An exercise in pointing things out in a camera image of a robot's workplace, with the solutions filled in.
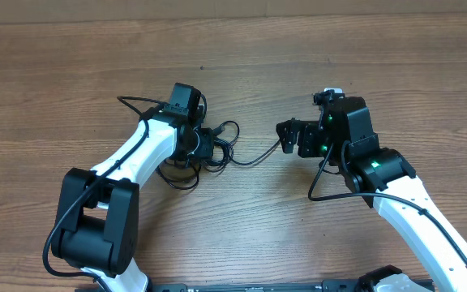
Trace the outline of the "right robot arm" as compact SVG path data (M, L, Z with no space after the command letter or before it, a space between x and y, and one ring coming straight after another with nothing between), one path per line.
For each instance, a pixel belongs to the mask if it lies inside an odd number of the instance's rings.
M337 167L349 192L361 197L404 239L441 291L467 291L467 242L440 212L416 170L397 151L382 148L362 97L339 88L313 96L319 118L276 125L282 149L319 157L318 172Z

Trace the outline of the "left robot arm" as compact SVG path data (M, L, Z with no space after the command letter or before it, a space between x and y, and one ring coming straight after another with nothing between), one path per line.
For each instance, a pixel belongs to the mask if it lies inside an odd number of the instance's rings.
M90 277L100 291L152 290L134 259L140 189L167 160L192 173L166 183L183 190L197 186L199 161L213 153L212 131L201 127L207 109L200 90L176 83L168 101L154 100L139 113L133 136L111 157L90 170L66 173L42 252L48 273Z

